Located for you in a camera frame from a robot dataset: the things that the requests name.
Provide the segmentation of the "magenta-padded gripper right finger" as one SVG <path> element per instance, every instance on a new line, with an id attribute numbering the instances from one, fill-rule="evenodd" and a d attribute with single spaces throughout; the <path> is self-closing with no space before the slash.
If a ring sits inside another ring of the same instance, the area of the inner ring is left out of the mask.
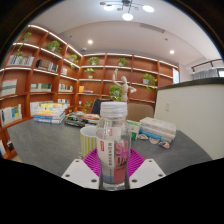
<path id="1" fill-rule="evenodd" d="M 153 159 L 145 159 L 134 149 L 130 150 L 127 175 L 130 189 L 146 186 L 165 177 L 165 173 Z"/>

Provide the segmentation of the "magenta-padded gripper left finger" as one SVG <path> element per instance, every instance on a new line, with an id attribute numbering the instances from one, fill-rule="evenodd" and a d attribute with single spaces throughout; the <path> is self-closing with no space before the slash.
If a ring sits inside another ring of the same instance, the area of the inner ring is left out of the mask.
<path id="1" fill-rule="evenodd" d="M 90 151 L 83 159 L 74 159 L 62 178 L 83 188 L 98 189 L 100 185 L 100 161 L 97 150 Z"/>

